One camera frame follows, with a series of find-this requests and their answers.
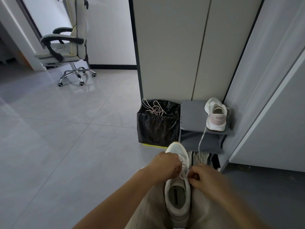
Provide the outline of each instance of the forearm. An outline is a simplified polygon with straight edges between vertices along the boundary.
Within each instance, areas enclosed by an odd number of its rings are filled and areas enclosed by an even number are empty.
[[[234,194],[227,194],[220,201],[220,205],[241,229],[270,229],[242,199]]]
[[[154,185],[147,169],[140,169],[122,187],[87,214],[73,229],[108,229],[126,226],[143,197]]]

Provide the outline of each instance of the chair base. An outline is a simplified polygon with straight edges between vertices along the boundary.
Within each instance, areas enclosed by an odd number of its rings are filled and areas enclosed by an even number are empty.
[[[79,68],[76,68],[75,65],[74,65],[74,63],[72,63],[72,62],[70,63],[70,65],[71,65],[71,67],[72,67],[72,70],[67,70],[67,71],[65,71],[65,72],[63,73],[63,76],[60,78],[59,83],[58,83],[58,86],[59,86],[59,87],[62,87],[62,86],[63,86],[62,80],[63,80],[64,78],[67,78],[67,77],[70,76],[70,75],[76,75],[76,76],[78,77],[79,81],[80,81],[79,85],[80,85],[80,86],[84,86],[85,83],[84,83],[83,78],[82,78],[81,75],[79,74],[80,72],[85,73],[86,71],[91,71],[91,72],[92,72],[92,77],[96,77],[96,73],[95,73],[93,70],[86,69],[86,68],[84,68],[84,67],[82,67],[82,66],[79,67]]]

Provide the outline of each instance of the pants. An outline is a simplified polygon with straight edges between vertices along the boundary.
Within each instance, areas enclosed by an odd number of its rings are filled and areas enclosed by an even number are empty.
[[[143,198],[125,229],[172,229],[166,209],[164,184],[153,186]],[[218,204],[192,189],[188,229],[237,229],[238,226]]]

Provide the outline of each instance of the chair armrest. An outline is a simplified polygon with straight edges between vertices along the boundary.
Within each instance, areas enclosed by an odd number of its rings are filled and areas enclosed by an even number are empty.
[[[73,28],[71,27],[59,27],[53,30],[53,34],[60,34],[63,32],[72,32]]]
[[[73,42],[73,43],[76,43],[79,45],[84,43],[83,38],[77,38],[77,37],[71,36],[71,35],[47,34],[47,35],[43,36],[40,39],[40,42],[42,42],[48,48],[51,55],[54,56],[54,58],[56,58],[59,62],[63,61],[63,56],[60,53],[55,52],[51,47],[51,42],[56,41],[56,40],[66,40],[66,41],[70,41],[70,42]]]

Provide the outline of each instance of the shoe rack shelf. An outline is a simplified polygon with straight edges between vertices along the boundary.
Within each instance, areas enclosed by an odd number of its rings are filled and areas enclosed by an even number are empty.
[[[181,102],[179,142],[187,151],[198,152],[198,145],[208,118],[208,114],[204,111],[206,102],[190,100]],[[223,153],[221,148],[222,142],[225,135],[231,133],[232,131],[228,122],[223,132],[213,131],[207,128],[200,144],[200,151],[212,154]]]

